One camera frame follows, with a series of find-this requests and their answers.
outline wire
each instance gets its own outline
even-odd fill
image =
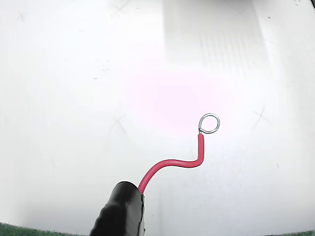
[[[205,117],[214,117],[217,120],[217,126],[215,129],[207,131],[201,128],[201,124]],[[144,190],[146,189],[150,179],[155,175],[156,172],[158,172],[160,169],[166,167],[166,166],[178,166],[178,167],[184,167],[184,168],[194,168],[197,166],[200,166],[204,160],[204,154],[205,154],[205,141],[202,133],[205,134],[212,134],[216,132],[219,129],[220,126],[220,119],[217,115],[212,113],[207,113],[203,115],[199,121],[199,134],[198,134],[198,157],[195,161],[181,161],[181,160],[175,160],[175,159],[169,159],[164,160],[156,163],[154,166],[149,169],[149,171],[146,173],[146,175],[143,177],[139,184],[139,190],[141,194],[144,193]]]
[[[202,134],[198,134],[198,158],[195,161],[181,161],[175,159],[164,160],[156,163],[151,169],[146,173],[139,184],[139,190],[141,194],[144,193],[150,179],[154,176],[156,172],[166,166],[178,166],[184,168],[194,168],[200,166],[204,160],[205,152],[205,142]]]

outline red insulation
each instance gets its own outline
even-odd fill
[[[205,152],[205,142],[202,134],[198,134],[198,158],[195,161],[181,161],[175,159],[164,160],[156,163],[151,169],[146,173],[139,184],[139,190],[141,194],[144,193],[150,179],[154,176],[154,174],[166,166],[178,166],[184,168],[194,168],[200,166],[204,160],[204,152]]]

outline green surface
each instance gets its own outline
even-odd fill
[[[32,230],[0,223],[0,236],[71,236],[50,231]],[[315,236],[315,231],[296,234],[285,234],[283,236]]]

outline black object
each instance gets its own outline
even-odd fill
[[[143,195],[130,182],[120,182],[101,210],[90,236],[143,236]]]

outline metal ring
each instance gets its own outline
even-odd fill
[[[207,131],[207,130],[204,130],[203,128],[201,128],[201,124],[202,124],[204,118],[206,118],[206,117],[214,117],[214,118],[217,120],[217,126],[216,126],[215,129],[210,130],[210,131]],[[217,115],[215,115],[215,114],[208,113],[208,114],[205,114],[205,115],[203,115],[203,116],[201,117],[201,119],[200,119],[200,121],[199,121],[198,130],[199,130],[199,134],[201,134],[201,132],[202,132],[202,133],[205,133],[205,134],[212,134],[212,133],[216,132],[216,131],[219,129],[219,127],[220,127],[220,119],[219,119],[219,117],[218,117]]]

